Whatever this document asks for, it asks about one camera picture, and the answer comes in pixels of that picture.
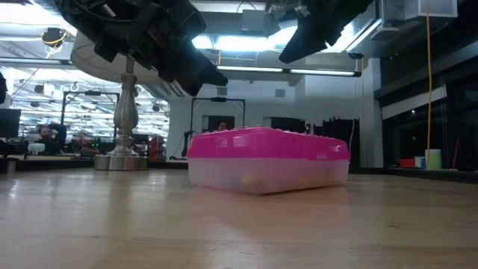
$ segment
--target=person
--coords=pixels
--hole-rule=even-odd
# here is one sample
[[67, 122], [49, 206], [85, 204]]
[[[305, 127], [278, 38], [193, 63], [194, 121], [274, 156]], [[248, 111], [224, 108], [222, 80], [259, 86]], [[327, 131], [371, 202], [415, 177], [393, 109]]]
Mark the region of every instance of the person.
[[[62, 149], [65, 147], [66, 140], [66, 127], [61, 124], [43, 124], [38, 126], [38, 134], [40, 139], [38, 143], [45, 144], [45, 154], [54, 155], [60, 154]], [[53, 130], [57, 132], [55, 137], [53, 137]]]
[[221, 122], [219, 127], [217, 127], [217, 131], [225, 131], [227, 130], [227, 123]]

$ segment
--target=black robotic arm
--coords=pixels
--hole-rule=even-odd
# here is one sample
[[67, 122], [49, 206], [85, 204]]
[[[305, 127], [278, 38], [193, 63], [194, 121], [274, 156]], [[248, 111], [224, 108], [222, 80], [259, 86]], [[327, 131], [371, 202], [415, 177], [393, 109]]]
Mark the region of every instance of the black robotic arm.
[[188, 0], [55, 0], [64, 19], [95, 43], [95, 53], [112, 62], [118, 55], [177, 81], [191, 96], [204, 83], [227, 78], [191, 40], [205, 30]]
[[289, 64], [333, 46], [344, 27], [376, 0], [302, 0], [297, 30], [279, 60]]

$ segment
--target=translucent plastic box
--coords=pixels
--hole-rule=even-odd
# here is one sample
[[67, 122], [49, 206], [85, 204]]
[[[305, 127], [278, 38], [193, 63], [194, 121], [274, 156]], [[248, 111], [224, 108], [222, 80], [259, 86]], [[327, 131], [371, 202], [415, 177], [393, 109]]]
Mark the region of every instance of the translucent plastic box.
[[345, 185], [350, 155], [342, 140], [254, 127], [198, 134], [187, 158], [195, 185], [271, 194]]

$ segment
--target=wooden table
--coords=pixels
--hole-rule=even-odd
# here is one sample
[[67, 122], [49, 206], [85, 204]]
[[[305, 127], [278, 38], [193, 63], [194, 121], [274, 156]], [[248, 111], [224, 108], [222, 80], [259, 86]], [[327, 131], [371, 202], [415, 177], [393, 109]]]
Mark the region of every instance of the wooden table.
[[184, 170], [0, 181], [0, 268], [477, 268], [478, 186], [350, 176], [256, 197]]

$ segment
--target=silver lamp base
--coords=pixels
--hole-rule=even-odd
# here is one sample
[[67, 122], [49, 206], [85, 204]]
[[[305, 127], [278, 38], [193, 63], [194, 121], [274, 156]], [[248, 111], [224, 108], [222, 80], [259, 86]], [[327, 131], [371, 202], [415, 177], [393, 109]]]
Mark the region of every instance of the silver lamp base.
[[98, 155], [95, 170], [138, 171], [148, 169], [148, 158], [131, 155]]

